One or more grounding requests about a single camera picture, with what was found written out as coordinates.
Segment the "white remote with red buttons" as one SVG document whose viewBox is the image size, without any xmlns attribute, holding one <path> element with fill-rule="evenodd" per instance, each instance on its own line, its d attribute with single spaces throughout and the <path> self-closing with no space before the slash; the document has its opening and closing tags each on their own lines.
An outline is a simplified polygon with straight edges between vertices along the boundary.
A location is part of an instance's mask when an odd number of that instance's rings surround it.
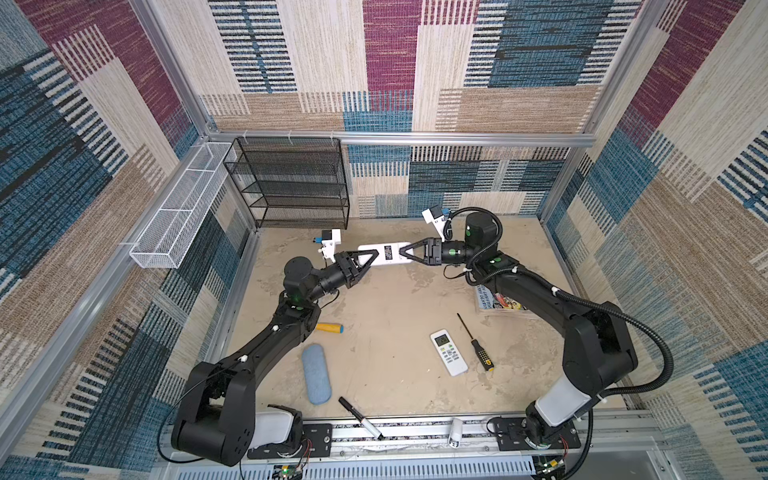
<svg viewBox="0 0 768 480">
<path fill-rule="evenodd" d="M 400 253 L 400 249 L 408 245 L 408 242 L 386 242 L 379 244 L 359 245 L 358 251 L 376 250 L 378 255 L 372 262 L 372 266 L 390 266 L 411 263 L 412 260 Z"/>
</svg>

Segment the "black yellow screwdriver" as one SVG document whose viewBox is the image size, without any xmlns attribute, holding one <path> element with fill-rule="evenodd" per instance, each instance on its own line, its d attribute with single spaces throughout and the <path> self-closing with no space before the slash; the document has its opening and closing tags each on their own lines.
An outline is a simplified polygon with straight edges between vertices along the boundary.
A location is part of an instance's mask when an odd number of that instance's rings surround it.
<svg viewBox="0 0 768 480">
<path fill-rule="evenodd" d="M 476 355 L 478 361 L 480 362 L 480 364 L 482 365 L 482 367 L 484 368 L 484 370 L 486 372 L 493 371 L 495 369 L 495 364 L 491 360 L 489 354 L 484 349 L 484 347 L 480 344 L 479 340 L 471 333 L 471 331 L 468 328 L 466 322 L 464 321 L 464 319 L 462 318 L 462 316 L 459 313 L 457 313 L 457 317 L 458 317 L 459 321 L 461 322 L 464 330 L 466 331 L 466 333 L 470 337 L 470 342 L 471 342 L 471 345 L 472 345 L 472 347 L 474 349 L 474 352 L 475 352 L 475 355 Z"/>
</svg>

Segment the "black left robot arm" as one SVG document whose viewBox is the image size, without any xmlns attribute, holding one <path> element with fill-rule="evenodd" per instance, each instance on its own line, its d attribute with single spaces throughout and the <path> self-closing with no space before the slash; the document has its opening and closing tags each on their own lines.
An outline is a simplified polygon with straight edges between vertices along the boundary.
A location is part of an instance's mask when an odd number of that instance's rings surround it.
<svg viewBox="0 0 768 480">
<path fill-rule="evenodd" d="M 370 270 L 376 250 L 342 251 L 317 269 L 306 257 L 284 267 L 283 291 L 271 321 L 235 353 L 201 362 L 189 374 L 170 435 L 171 447 L 232 467 L 246 454 L 256 430 L 255 394 L 277 363 L 314 331 L 319 300 L 355 286 Z"/>
</svg>

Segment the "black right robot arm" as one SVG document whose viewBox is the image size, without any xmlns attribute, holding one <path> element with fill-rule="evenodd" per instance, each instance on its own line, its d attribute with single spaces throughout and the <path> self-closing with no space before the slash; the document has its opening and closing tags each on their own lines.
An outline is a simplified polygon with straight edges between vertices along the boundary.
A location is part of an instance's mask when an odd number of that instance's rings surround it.
<svg viewBox="0 0 768 480">
<path fill-rule="evenodd" d="M 575 297 L 503 253 L 499 248 L 503 225 L 495 214 L 480 207 L 462 212 L 466 216 L 463 239 L 442 234 L 407 244 L 399 252 L 428 266 L 463 267 L 468 284 L 517 301 L 562 336 L 563 374 L 526 409 L 526 440 L 543 449 L 637 367 L 626 322 L 615 305 Z"/>
</svg>

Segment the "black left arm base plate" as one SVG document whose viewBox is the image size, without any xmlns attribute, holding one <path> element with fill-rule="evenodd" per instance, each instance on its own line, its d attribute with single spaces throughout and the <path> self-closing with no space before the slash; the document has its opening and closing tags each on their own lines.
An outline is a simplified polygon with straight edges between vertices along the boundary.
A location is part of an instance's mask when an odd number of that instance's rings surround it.
<svg viewBox="0 0 768 480">
<path fill-rule="evenodd" d="M 300 433 L 291 433 L 282 443 L 251 448 L 249 460 L 298 459 L 309 450 L 309 457 L 327 458 L 331 454 L 333 426 L 330 423 L 304 424 Z"/>
</svg>

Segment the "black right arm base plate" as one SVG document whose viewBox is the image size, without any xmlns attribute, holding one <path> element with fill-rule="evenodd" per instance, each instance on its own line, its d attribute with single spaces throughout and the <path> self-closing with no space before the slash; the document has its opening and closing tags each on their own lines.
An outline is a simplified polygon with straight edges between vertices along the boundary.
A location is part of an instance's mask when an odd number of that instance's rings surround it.
<svg viewBox="0 0 768 480">
<path fill-rule="evenodd" d="M 527 417 L 492 417 L 486 423 L 500 451 L 572 450 L 582 440 L 572 421 L 553 427 L 545 421 Z"/>
</svg>

